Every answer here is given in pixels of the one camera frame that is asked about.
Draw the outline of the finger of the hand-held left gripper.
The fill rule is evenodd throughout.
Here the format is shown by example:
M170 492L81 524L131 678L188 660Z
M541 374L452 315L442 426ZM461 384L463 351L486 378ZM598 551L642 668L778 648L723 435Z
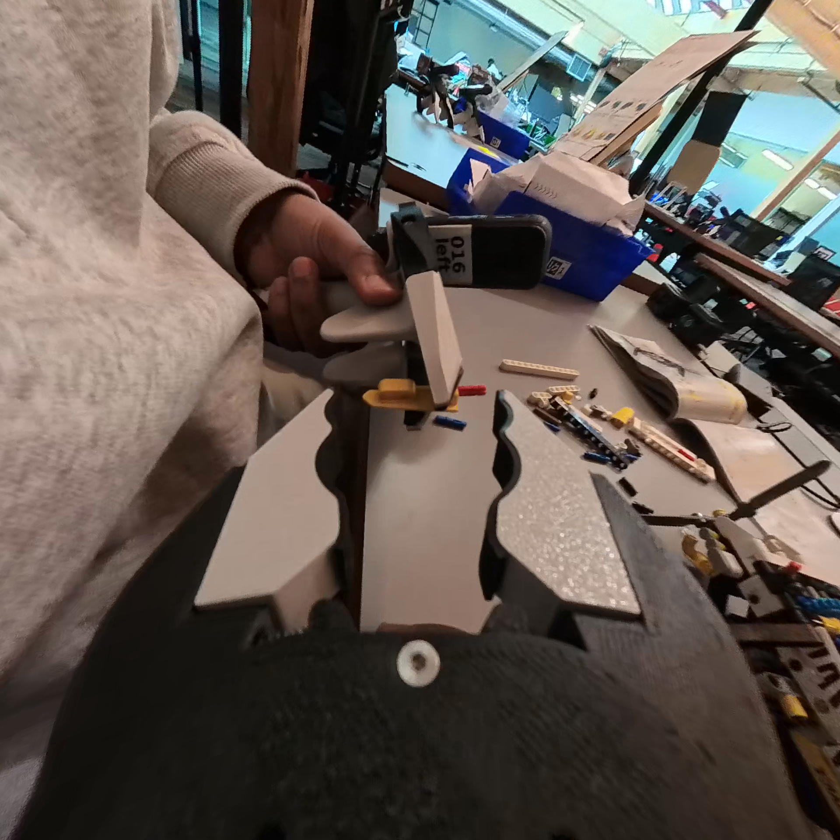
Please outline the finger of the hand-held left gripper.
M464 361L442 278L433 270L412 275L406 293L434 404L448 405Z
M406 398L406 404L409 407L404 410L403 422L406 429L417 431L423 428L432 411L429 408L432 403L429 402L431 391L427 367L421 348L416 341L405 340L403 350L406 362L406 378L413 383L413 389L410 390L410 394Z

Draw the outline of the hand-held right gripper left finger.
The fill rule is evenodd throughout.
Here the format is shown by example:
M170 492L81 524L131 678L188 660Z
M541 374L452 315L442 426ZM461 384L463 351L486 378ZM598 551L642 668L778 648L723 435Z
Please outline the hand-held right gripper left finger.
M347 591L354 540L340 488L341 408L326 389L249 459L195 594L199 613L264 607L296 634L316 604Z

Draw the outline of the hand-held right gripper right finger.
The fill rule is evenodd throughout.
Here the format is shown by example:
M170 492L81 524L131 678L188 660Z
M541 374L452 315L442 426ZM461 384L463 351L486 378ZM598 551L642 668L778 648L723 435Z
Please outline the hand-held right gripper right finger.
M643 608L597 492L574 450L508 390L496 392L491 502L479 552L486 600L550 634L567 616L638 623Z

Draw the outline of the yellow lego lever piece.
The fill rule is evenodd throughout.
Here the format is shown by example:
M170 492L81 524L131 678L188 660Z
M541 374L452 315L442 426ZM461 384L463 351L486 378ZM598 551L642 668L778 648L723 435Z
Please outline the yellow lego lever piece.
M449 397L445 404L437 404L429 385L409 379L381 380L378 387L364 392L362 399L370 407L398 411L456 413L459 410L457 394Z

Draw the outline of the person's left forearm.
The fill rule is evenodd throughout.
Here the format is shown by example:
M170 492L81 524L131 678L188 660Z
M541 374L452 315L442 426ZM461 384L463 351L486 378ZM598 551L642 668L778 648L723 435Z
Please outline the person's left forearm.
M235 240L248 215L285 193L314 191L262 164L221 123L201 112L160 108L150 122L147 192L239 281Z

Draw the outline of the black lego beam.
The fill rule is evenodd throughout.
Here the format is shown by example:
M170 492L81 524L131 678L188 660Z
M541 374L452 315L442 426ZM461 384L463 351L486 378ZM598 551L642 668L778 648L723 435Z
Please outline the black lego beam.
M625 471L631 465L629 457L622 450L616 448L590 422L581 418L564 400L553 398L548 411L561 425L569 428L574 436L587 445L588 452L599 452L611 456L614 463L610 465L611 467Z

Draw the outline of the long white lego beam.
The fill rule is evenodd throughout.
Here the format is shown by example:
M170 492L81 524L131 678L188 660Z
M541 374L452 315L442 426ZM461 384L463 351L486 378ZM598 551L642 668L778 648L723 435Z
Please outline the long white lego beam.
M575 369L510 359L502 360L498 365L498 369L502 372L537 376L562 382L573 382L580 375Z

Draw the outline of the white lego panel red stripe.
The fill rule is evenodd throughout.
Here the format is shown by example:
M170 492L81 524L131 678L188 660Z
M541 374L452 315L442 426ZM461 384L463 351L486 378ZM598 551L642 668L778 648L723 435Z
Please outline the white lego panel red stripe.
M689 476L704 484L717 481L714 470L703 458L693 454L682 444L675 441L659 429L634 417L626 426L626 431L646 448L651 449Z

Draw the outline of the lego instruction booklet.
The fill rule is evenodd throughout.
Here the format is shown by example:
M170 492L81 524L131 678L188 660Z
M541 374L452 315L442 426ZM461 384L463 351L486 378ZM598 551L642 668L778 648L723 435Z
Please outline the lego instruction booklet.
M655 342L594 324L590 330L669 422L686 425L700 439L699 453L682 445L714 468L714 483L737 503L746 504L821 460L813 456L802 463L772 433L749 425L748 404L734 384L692 370L667 356ZM838 535L828 523L828 513L817 512L816 502L809 501L805 489L814 482L806 479L803 487L757 506L747 519L793 549L804 572L838 585Z

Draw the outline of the zebra striped lego plane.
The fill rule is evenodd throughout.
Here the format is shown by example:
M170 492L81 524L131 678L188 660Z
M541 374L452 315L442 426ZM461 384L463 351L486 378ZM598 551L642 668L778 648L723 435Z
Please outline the zebra striped lego plane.
M683 553L748 660L816 838L838 838L838 586L804 572L779 539L759 539L742 524L831 465L820 460L731 511L643 516L684 529Z

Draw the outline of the person's left hand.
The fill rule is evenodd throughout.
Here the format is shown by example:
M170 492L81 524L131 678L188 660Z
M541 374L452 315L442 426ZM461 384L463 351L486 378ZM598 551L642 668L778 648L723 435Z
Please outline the person's left hand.
M327 281L345 279L364 305L389 306L401 291L356 230L315 198L284 191L255 206L240 225L234 264L249 288L265 294L263 321L284 350L326 358Z

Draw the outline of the white paper bags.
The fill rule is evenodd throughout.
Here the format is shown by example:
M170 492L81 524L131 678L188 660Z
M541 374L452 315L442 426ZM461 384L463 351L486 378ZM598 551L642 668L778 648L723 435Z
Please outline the white paper bags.
M597 227L629 236L646 202L631 197L626 178L561 152L538 154L494 173L471 162L466 194L481 213L496 212L511 193L524 196Z

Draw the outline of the blue plastic bin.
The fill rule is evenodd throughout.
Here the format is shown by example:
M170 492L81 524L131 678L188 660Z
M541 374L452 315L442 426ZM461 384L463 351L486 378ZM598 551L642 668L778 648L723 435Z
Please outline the blue plastic bin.
M477 120L483 131L485 145L518 161L528 152L530 137L526 132L507 125L482 110L478 111Z
M541 282L591 301L605 300L641 266L653 251L635 237L597 227L514 192L498 213L481 214L466 194L469 164L488 164L469 150L450 177L448 221L474 228L473 285L495 289L529 289Z

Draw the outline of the long white table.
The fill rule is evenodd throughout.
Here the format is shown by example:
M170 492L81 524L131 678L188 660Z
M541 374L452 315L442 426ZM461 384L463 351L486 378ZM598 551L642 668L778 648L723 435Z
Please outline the long white table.
M486 155L496 168L518 162L428 119L416 111L414 95L396 85L385 92L383 125L384 187L404 200L425 203L438 211L448 210L449 179L468 151Z

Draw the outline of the black power adapter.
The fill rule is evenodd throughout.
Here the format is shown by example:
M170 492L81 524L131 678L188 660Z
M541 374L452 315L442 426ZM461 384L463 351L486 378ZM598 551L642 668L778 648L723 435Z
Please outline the black power adapter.
M647 308L692 351L710 346L727 331L713 311L690 301L680 289L668 283L659 285L647 298Z

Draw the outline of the grey sweatshirt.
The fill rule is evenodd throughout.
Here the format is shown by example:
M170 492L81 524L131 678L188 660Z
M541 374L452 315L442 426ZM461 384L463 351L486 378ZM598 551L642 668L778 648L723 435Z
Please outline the grey sweatshirt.
M257 308L147 192L173 2L2 2L2 807L130 576L255 449Z

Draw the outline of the brown edged desk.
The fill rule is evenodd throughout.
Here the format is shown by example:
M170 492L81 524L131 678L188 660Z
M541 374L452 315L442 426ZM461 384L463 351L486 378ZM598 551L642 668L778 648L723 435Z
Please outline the brown edged desk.
M766 269L728 245L698 233L660 206L647 202L644 216L687 238L689 245L683 249L682 255L690 257L699 268L729 288L741 292L744 298L838 360L838 324L789 295L786 290L791 284L789 277Z

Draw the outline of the cardboard sheet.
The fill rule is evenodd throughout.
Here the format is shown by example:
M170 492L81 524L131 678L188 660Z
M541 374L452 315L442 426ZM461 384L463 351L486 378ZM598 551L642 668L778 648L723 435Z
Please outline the cardboard sheet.
M690 35L643 64L601 100L551 152L601 165L654 122L661 102L675 89L708 70L720 59L746 49L754 29L723 34Z

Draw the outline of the wooden post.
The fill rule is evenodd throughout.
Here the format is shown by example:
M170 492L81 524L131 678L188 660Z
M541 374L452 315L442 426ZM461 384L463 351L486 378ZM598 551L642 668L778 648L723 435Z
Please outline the wooden post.
M313 1L254 1L248 67L248 147L272 170L297 169Z

